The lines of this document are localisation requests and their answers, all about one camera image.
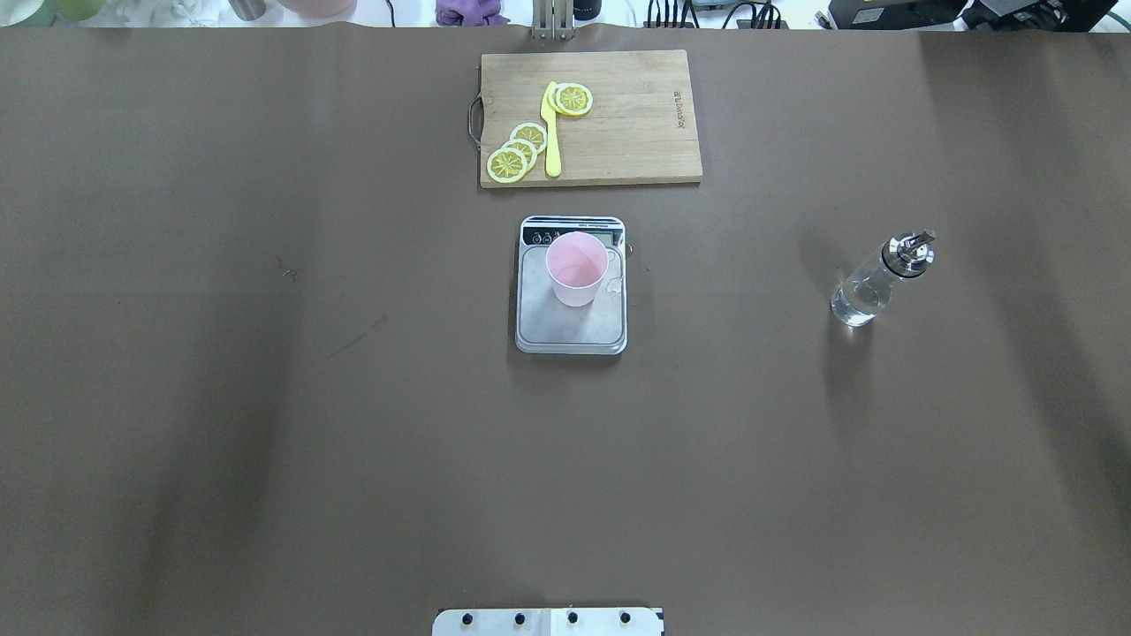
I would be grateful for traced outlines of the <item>pink plastic cup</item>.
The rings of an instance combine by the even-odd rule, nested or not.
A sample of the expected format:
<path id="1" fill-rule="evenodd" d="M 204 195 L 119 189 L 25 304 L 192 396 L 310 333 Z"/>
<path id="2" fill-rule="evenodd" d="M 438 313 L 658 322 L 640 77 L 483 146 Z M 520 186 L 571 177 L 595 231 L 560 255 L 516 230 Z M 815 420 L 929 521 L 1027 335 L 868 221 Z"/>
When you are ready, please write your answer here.
<path id="1" fill-rule="evenodd" d="M 608 248 L 594 234 L 568 232 L 550 243 L 545 265 L 558 301 L 588 306 L 606 277 Z"/>

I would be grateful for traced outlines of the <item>clear glass sauce bottle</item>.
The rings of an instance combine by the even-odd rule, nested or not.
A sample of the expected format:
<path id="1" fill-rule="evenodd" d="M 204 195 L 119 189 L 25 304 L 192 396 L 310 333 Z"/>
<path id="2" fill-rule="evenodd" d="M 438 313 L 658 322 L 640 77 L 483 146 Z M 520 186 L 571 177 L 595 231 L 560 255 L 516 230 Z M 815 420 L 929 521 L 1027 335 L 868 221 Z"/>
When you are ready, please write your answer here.
<path id="1" fill-rule="evenodd" d="M 857 329 L 884 313 L 893 290 L 929 270 L 936 258 L 934 241 L 936 231 L 924 229 L 892 235 L 881 243 L 831 295 L 831 312 L 838 321 Z"/>

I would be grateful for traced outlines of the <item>silver digital kitchen scale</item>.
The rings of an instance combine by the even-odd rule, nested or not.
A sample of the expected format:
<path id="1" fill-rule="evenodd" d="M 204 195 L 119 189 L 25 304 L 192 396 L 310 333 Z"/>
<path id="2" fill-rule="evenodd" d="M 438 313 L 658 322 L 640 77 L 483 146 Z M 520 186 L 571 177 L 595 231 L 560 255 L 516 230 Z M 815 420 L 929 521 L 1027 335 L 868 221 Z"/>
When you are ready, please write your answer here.
<path id="1" fill-rule="evenodd" d="M 625 350 L 625 223 L 533 215 L 520 225 L 513 343 L 530 354 Z"/>

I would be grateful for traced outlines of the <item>lemon slice middle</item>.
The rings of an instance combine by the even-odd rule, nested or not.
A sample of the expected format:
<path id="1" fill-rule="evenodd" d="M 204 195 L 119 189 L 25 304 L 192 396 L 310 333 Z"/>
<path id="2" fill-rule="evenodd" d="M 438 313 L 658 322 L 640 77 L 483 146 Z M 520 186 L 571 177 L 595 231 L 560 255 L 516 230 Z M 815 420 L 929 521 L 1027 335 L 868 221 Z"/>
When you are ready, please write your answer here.
<path id="1" fill-rule="evenodd" d="M 539 152 L 537 145 L 530 140 L 523 140 L 517 138 L 517 140 L 508 140 L 501 148 L 511 149 L 520 153 L 525 162 L 525 170 L 530 170 L 539 157 Z"/>

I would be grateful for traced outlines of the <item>lemon slice lower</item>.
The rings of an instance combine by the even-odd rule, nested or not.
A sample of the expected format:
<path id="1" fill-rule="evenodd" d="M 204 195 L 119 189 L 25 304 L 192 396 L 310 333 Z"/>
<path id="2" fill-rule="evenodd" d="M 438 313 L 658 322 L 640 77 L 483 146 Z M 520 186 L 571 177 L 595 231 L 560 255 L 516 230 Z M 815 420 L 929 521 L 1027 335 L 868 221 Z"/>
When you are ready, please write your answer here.
<path id="1" fill-rule="evenodd" d="M 521 122 L 521 124 L 513 126 L 510 140 L 529 141 L 541 154 L 549 145 L 549 130 L 537 122 Z"/>

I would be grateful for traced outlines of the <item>wooden cutting board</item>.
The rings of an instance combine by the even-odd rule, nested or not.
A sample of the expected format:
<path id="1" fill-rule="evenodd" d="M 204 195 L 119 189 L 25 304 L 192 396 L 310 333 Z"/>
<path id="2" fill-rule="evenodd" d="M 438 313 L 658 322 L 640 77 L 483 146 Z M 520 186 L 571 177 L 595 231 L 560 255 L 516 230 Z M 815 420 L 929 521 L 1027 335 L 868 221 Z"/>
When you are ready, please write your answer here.
<path id="1" fill-rule="evenodd" d="M 699 184 L 702 151 L 685 49 L 613 52 L 484 54 L 480 65 L 483 130 L 478 181 L 492 152 L 517 124 L 541 122 L 550 83 L 588 88 L 594 105 L 582 117 L 556 117 L 562 169 L 541 164 L 517 182 L 530 186 Z"/>

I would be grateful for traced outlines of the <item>yellow plastic knife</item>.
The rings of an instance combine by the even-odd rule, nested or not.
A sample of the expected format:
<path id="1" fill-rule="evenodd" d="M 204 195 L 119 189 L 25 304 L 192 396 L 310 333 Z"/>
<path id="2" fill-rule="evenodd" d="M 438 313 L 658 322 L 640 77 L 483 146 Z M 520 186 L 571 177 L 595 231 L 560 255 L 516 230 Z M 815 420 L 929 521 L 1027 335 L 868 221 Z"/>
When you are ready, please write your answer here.
<path id="1" fill-rule="evenodd" d="M 562 162 L 560 155 L 560 145 L 558 144 L 558 130 L 556 130 L 556 117 L 558 113 L 549 106 L 549 102 L 545 100 L 544 89 L 543 97 L 539 104 L 539 117 L 545 124 L 545 129 L 549 130 L 549 145 L 544 149 L 544 170 L 549 178 L 561 177 Z"/>

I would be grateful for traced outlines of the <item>lemon slice front left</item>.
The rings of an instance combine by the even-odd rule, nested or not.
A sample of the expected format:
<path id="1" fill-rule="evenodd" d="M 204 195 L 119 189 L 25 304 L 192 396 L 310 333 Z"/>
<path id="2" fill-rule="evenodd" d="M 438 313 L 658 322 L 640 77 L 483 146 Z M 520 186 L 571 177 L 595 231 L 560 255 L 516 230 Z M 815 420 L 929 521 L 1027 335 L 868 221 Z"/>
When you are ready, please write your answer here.
<path id="1" fill-rule="evenodd" d="M 586 117 L 594 104 L 594 97 L 589 88 L 578 83 L 560 83 L 550 98 L 550 105 L 558 114 L 566 117 Z"/>

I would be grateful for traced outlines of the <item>lemon slice behind left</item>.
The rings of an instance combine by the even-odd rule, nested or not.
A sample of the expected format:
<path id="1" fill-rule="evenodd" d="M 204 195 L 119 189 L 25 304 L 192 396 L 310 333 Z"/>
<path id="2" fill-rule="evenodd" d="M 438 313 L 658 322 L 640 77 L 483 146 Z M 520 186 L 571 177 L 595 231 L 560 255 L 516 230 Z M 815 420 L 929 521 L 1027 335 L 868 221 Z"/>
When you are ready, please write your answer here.
<path id="1" fill-rule="evenodd" d="M 563 110 L 562 106 L 558 104 L 556 93 L 558 93 L 558 83 L 549 83 L 549 88 L 546 88 L 544 97 L 546 102 L 549 102 L 549 106 L 553 109 L 555 113 L 566 114 L 566 110 Z"/>

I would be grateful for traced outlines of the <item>black water bottle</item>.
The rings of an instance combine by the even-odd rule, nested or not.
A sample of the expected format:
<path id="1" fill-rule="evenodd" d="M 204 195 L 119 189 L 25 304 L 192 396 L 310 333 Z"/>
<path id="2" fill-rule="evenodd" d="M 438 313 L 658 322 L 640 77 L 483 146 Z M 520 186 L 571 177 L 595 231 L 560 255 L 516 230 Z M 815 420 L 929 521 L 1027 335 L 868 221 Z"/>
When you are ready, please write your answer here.
<path id="1" fill-rule="evenodd" d="M 602 0 L 573 0 L 573 17 L 587 22 L 596 18 L 603 7 Z"/>

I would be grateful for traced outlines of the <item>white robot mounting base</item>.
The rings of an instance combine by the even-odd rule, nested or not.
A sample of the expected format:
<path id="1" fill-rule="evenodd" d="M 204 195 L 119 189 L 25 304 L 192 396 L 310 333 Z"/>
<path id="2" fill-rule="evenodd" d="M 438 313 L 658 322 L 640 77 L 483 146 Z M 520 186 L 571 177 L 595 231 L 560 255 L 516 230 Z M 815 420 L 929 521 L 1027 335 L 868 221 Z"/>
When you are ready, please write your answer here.
<path id="1" fill-rule="evenodd" d="M 563 607 L 449 609 L 435 616 L 432 635 L 665 635 L 662 609 Z"/>

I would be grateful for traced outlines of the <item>purple cloth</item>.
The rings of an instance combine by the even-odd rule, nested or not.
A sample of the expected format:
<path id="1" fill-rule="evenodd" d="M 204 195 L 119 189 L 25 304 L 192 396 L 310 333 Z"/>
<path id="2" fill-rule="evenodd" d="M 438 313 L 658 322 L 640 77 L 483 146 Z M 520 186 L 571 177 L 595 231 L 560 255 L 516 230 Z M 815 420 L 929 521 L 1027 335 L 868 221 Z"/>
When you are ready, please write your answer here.
<path id="1" fill-rule="evenodd" d="M 502 3 L 498 0 L 443 0 L 435 1 L 435 22 L 440 26 L 501 26 L 510 20 L 501 15 Z"/>

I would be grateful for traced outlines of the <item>aluminium frame post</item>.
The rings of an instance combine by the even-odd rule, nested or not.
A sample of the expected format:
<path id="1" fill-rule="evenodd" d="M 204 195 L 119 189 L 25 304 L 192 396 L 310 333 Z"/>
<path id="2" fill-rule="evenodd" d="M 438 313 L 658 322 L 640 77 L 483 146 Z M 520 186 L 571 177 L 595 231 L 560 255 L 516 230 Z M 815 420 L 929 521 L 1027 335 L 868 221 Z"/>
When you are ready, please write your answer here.
<path id="1" fill-rule="evenodd" d="M 532 38 L 538 42 L 566 42 L 575 38 L 573 0 L 534 0 Z"/>

